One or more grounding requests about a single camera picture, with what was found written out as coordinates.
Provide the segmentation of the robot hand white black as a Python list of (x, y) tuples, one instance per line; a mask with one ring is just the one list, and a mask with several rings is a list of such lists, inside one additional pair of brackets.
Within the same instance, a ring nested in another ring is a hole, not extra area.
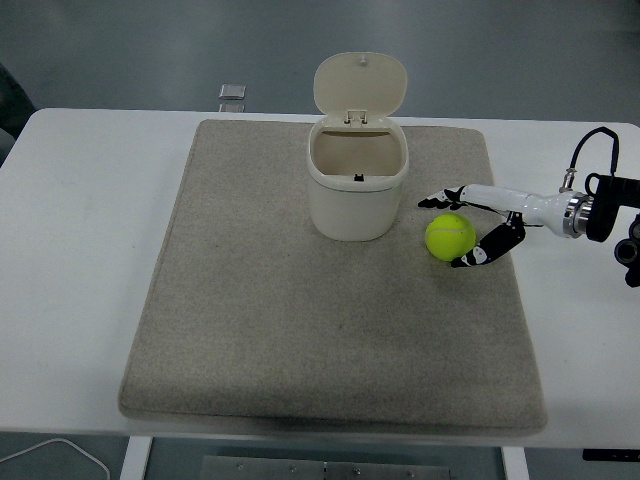
[(579, 203), (574, 192), (542, 197), (532, 193), (469, 184), (438, 191), (418, 203), (420, 208), (457, 210), (472, 206), (492, 211), (505, 221), (486, 234), (468, 252), (450, 261), (454, 268), (486, 265), (518, 246), (528, 227), (546, 227), (555, 235), (577, 238), (574, 216)]

